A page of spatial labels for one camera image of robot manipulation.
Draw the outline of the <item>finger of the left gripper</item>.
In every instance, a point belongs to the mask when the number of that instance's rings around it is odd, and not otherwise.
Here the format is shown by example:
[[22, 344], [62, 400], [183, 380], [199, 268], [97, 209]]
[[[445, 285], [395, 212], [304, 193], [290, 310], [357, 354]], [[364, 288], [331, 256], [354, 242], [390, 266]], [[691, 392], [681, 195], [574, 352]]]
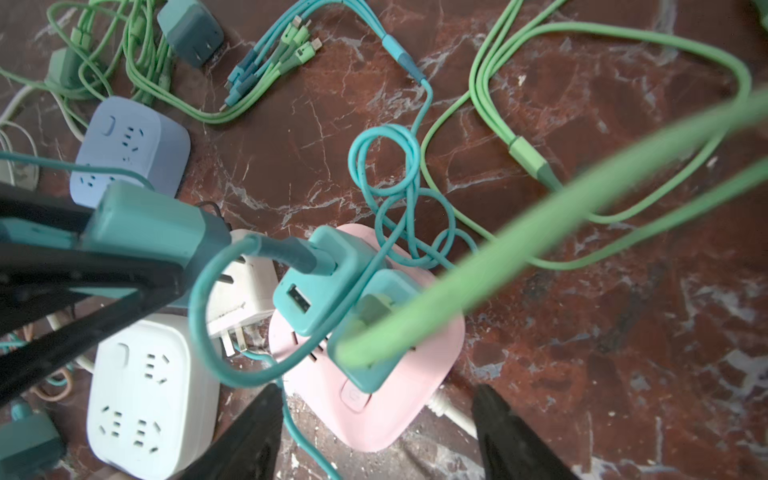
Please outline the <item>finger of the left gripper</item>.
[[14, 218], [64, 231], [82, 233], [94, 210], [67, 201], [1, 184], [1, 218]]
[[100, 341], [179, 299], [175, 263], [4, 243], [1, 332], [8, 334], [69, 307], [79, 317], [1, 358], [1, 402], [9, 403]]

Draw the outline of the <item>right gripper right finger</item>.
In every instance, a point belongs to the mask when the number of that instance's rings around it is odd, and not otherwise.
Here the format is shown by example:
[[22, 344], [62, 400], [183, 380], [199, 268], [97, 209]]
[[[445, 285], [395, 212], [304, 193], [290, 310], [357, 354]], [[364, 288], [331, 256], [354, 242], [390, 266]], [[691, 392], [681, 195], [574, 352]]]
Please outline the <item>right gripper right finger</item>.
[[471, 411], [486, 479], [576, 478], [490, 385], [476, 386]]

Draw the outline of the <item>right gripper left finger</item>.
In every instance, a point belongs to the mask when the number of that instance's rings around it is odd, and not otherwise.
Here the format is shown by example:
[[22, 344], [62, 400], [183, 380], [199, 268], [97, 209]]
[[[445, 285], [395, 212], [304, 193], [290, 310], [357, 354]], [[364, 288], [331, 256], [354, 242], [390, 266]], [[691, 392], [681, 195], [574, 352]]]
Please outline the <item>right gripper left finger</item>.
[[273, 479], [281, 445], [283, 390], [267, 385], [180, 479]]

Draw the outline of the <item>teal plug with prongs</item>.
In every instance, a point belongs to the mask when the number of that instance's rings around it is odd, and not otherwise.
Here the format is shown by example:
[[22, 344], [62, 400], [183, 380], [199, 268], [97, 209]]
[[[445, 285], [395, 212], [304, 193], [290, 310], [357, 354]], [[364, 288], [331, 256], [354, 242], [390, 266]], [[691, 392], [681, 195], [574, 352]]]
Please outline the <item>teal plug with prongs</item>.
[[105, 190], [75, 248], [178, 264], [185, 285], [191, 287], [207, 263], [231, 243], [230, 230], [218, 216], [117, 181]]

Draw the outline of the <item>white power strip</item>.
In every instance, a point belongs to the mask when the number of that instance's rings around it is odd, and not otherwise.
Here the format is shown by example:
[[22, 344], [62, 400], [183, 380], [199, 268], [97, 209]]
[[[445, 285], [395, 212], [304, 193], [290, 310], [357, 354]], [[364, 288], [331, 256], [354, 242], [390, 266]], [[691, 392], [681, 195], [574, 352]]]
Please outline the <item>white power strip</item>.
[[211, 444], [219, 391], [193, 351], [187, 319], [152, 314], [98, 344], [89, 447], [135, 478], [172, 478]]

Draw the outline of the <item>mint teal plug adapter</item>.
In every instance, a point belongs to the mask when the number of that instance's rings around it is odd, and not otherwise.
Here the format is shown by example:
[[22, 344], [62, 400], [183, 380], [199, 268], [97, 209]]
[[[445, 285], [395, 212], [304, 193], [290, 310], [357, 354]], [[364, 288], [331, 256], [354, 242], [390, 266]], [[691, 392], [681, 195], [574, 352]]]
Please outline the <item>mint teal plug adapter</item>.
[[201, 68], [224, 41], [223, 29], [201, 1], [167, 1], [157, 21], [173, 52], [193, 68]]

